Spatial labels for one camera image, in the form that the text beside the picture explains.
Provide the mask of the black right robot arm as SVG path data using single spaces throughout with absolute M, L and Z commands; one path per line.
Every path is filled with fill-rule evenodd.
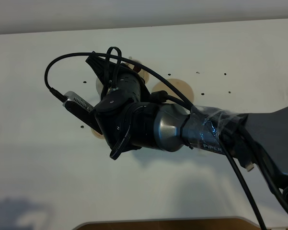
M 90 113 L 110 157 L 142 147 L 174 152 L 182 146 L 227 156 L 233 169 L 258 166 L 288 213 L 288 107 L 272 113 L 235 114 L 194 106 L 180 91 L 150 93 L 127 60 L 92 53 L 86 59 L 103 85 Z

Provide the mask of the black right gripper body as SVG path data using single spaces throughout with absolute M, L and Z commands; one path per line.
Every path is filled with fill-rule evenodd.
M 114 63 L 93 52 L 86 63 L 102 84 L 101 100 L 94 109 L 97 113 L 112 113 L 129 103 L 148 101 L 150 93 L 144 81 L 124 62 Z

